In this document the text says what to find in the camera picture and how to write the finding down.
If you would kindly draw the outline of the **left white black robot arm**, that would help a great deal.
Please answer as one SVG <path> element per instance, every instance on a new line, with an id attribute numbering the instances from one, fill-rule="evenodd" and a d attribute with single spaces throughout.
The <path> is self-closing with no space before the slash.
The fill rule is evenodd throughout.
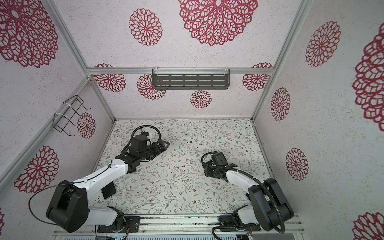
<path id="1" fill-rule="evenodd" d="M 152 161 L 170 146 L 162 139 L 151 143 L 149 134 L 132 137 L 126 151 L 121 152 L 103 169 L 100 169 L 73 183 L 62 181 L 46 211 L 46 217 L 68 233 L 82 226 L 104 226 L 112 232 L 126 227 L 124 213 L 115 207 L 90 207 L 89 199 L 101 191 L 105 199 L 116 194 L 114 180 L 134 173 L 142 162 Z"/>

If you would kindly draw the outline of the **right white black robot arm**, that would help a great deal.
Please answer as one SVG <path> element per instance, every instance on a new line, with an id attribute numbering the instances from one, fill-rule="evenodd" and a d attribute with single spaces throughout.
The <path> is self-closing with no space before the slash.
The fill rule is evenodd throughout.
<path id="1" fill-rule="evenodd" d="M 250 201 L 229 217 L 220 217 L 220 230 L 286 232 L 285 222 L 294 217 L 294 211 L 275 179 L 257 179 L 237 165 L 229 164 L 222 152 L 205 153 L 201 163 L 206 177 L 237 186 Z"/>

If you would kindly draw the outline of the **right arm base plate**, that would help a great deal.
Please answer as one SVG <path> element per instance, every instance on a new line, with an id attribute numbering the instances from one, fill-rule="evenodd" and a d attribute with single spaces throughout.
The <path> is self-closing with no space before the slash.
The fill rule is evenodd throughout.
<path id="1" fill-rule="evenodd" d="M 218 220 L 222 232 L 258 232 L 261 230 L 259 224 L 244 224 L 234 215 L 219 216 Z"/>

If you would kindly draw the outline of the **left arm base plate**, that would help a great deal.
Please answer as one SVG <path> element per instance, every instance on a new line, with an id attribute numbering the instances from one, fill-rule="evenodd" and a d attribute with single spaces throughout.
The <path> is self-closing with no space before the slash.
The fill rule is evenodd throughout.
<path id="1" fill-rule="evenodd" d="M 137 233 L 140 221 L 141 217 L 118 217 L 110 226 L 98 226 L 97 233 Z"/>

